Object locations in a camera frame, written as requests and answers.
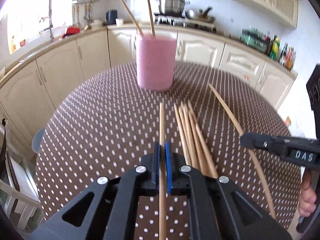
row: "polka dot tablecloth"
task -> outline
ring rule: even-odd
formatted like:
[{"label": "polka dot tablecloth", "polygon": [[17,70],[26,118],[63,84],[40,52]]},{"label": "polka dot tablecloth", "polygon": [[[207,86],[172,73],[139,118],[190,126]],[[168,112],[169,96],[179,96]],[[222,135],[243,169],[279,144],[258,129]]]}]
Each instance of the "polka dot tablecloth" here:
[{"label": "polka dot tablecloth", "polygon": [[[268,211],[260,179],[239,134],[207,84],[225,100],[244,132],[288,136],[273,107],[230,73],[179,62],[167,92],[141,89],[136,65],[127,63],[87,80],[55,111],[37,157],[37,186],[44,217],[50,218],[100,176],[122,176],[153,151],[159,138],[159,104],[166,109],[166,140],[182,154],[173,104],[191,100],[219,175],[229,176]],[[300,169],[268,152],[255,151],[272,193],[277,221],[288,228],[298,204]],[[140,197],[135,239],[156,239],[157,197]],[[185,196],[167,197],[167,238],[189,239]]]}]

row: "wooden stick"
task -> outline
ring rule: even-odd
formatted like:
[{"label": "wooden stick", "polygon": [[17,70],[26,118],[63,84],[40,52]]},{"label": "wooden stick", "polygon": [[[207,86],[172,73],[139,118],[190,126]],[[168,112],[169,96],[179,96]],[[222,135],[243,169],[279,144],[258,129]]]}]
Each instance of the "wooden stick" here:
[{"label": "wooden stick", "polygon": [[189,151],[188,151],[188,147],[187,147],[187,143],[186,143],[186,138],[185,138],[185,135],[183,132],[183,127],[182,127],[179,111],[178,111],[178,108],[176,105],[174,105],[174,112],[176,114],[176,120],[177,120],[178,127],[179,127],[179,134],[180,134],[180,138],[181,138],[184,159],[186,161],[186,165],[191,166],[191,161],[190,161]]},{"label": "wooden stick", "polygon": [[191,125],[190,125],[190,120],[189,120],[189,115],[188,115],[188,109],[186,106],[184,106],[183,108],[183,114],[184,114],[184,120],[186,121],[186,131],[187,131],[187,140],[189,142],[189,155],[191,158],[191,164],[192,167],[196,168],[196,169],[200,169],[200,165],[199,165],[199,161],[198,161],[198,156],[197,156],[197,152],[196,152],[196,147],[195,147],[195,143],[193,141],[193,136],[192,136],[192,130],[191,130]]},{"label": "wooden stick", "polygon": [[148,7],[149,7],[149,16],[150,16],[150,26],[151,26],[151,32],[152,32],[152,36],[156,36],[156,33],[155,33],[155,26],[153,24],[153,17],[152,17],[152,11],[151,11],[151,5],[150,5],[150,0],[147,0],[148,1]]},{"label": "wooden stick", "polygon": [[183,114],[183,107],[184,104],[181,102],[181,106],[179,106],[179,114],[180,114],[180,120],[181,120],[181,124],[182,124],[182,129],[183,129],[183,134],[185,135],[185,139],[186,139],[186,146],[188,147],[188,152],[190,151],[190,145],[189,145],[189,141],[187,138],[187,128],[186,128],[186,120],[184,119],[184,114]]},{"label": "wooden stick", "polygon": [[198,124],[196,124],[196,132],[198,134],[198,137],[199,137],[199,140],[200,140],[203,152],[204,152],[204,156],[205,156],[207,163],[209,165],[211,176],[216,179],[218,177],[218,172],[216,170],[216,166],[214,165],[211,153],[207,147],[207,144],[205,143],[204,137],[202,135],[202,132],[201,132]]},{"label": "wooden stick", "polygon": [[[231,110],[229,109],[227,104],[225,103],[225,101],[222,99],[222,97],[219,95],[219,93],[214,89],[214,87],[211,84],[208,84],[208,85],[209,85],[210,89],[212,90],[212,92],[217,97],[217,99],[219,100],[220,104],[223,106],[224,110],[227,112],[229,118],[233,122],[233,125],[236,127],[236,129],[237,129],[237,131],[239,133],[239,136],[242,136],[244,132],[243,132],[243,130],[241,128],[241,125],[239,124],[238,120],[235,118],[235,116],[233,115],[233,113],[231,112]],[[275,208],[274,208],[274,205],[273,205],[272,196],[271,196],[271,193],[270,193],[270,190],[269,190],[269,187],[268,187],[268,182],[267,182],[267,180],[265,178],[265,175],[263,173],[263,170],[262,170],[262,168],[260,166],[259,160],[256,157],[256,155],[255,155],[253,150],[251,150],[251,149],[247,149],[247,150],[249,152],[249,155],[250,155],[250,157],[252,159],[253,164],[256,167],[257,174],[258,174],[258,176],[259,176],[259,178],[261,180],[262,188],[265,191],[265,196],[266,196],[266,199],[267,199],[267,203],[268,203],[268,207],[269,207],[271,216],[272,216],[273,219],[276,219],[276,212],[275,212]]]},{"label": "wooden stick", "polygon": [[189,106],[189,111],[190,111],[190,113],[191,113],[191,115],[193,117],[193,120],[195,121],[195,123],[198,123],[196,114],[193,111],[193,107],[192,107],[192,104],[191,104],[190,100],[188,100],[188,106]]},{"label": "wooden stick", "polygon": [[160,103],[159,117],[159,141],[160,141],[160,171],[159,171],[159,238],[165,240],[166,237],[166,166],[165,166],[165,116],[164,103]]},{"label": "wooden stick", "polygon": [[126,3],[124,2],[124,0],[121,0],[123,6],[125,7],[125,9],[127,10],[131,20],[133,21],[134,25],[137,27],[139,33],[141,36],[143,36],[143,32],[138,24],[138,22],[136,21],[135,17],[133,16],[132,12],[130,11],[130,9],[128,8],[128,6],[126,5]]},{"label": "wooden stick", "polygon": [[208,171],[207,161],[204,157],[204,153],[202,151],[200,140],[199,140],[199,137],[198,137],[198,134],[196,131],[196,124],[195,124],[195,121],[194,121],[190,111],[189,111],[189,119],[190,119],[190,125],[191,125],[193,139],[194,139],[195,145],[196,145],[196,152],[197,152],[197,156],[199,159],[200,170],[204,176],[211,176],[211,174]]}]

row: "cooking pot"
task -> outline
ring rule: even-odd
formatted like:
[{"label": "cooking pot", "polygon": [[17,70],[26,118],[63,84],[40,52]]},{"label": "cooking pot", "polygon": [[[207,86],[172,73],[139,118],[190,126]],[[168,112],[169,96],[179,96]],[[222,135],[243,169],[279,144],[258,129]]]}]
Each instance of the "cooking pot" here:
[{"label": "cooking pot", "polygon": [[186,11],[186,17],[191,20],[206,22],[206,23],[214,23],[215,17],[209,16],[208,13],[212,10],[212,7],[208,7],[204,13],[202,13],[202,10],[199,10],[199,13],[194,10],[188,10]]},{"label": "cooking pot", "polygon": [[159,13],[182,14],[186,4],[190,4],[190,2],[185,0],[159,0]]}]

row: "pink cup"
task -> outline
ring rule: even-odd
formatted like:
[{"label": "pink cup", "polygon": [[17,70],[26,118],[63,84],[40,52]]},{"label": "pink cup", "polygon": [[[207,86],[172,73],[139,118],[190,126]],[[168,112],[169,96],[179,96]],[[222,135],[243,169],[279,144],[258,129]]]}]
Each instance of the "pink cup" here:
[{"label": "pink cup", "polygon": [[173,81],[177,41],[152,35],[137,38],[137,79],[141,88],[166,91]]}]

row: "finger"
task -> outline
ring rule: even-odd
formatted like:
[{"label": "finger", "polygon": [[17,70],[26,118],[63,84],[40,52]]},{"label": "finger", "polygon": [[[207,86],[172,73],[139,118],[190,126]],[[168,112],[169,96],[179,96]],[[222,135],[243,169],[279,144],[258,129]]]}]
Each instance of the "finger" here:
[{"label": "finger", "polygon": [[311,187],[308,189],[302,190],[300,196],[304,202],[307,202],[310,204],[314,204],[317,200],[317,195]]},{"label": "finger", "polygon": [[302,208],[303,211],[312,213],[316,210],[315,204],[310,204],[308,202],[303,201],[302,196],[299,196],[299,206]]},{"label": "finger", "polygon": [[308,217],[311,215],[311,213],[305,212],[300,206],[298,206],[298,212],[299,212],[299,215],[302,217]]},{"label": "finger", "polygon": [[301,190],[308,189],[311,184],[311,173],[309,170],[305,170],[301,182]]}]

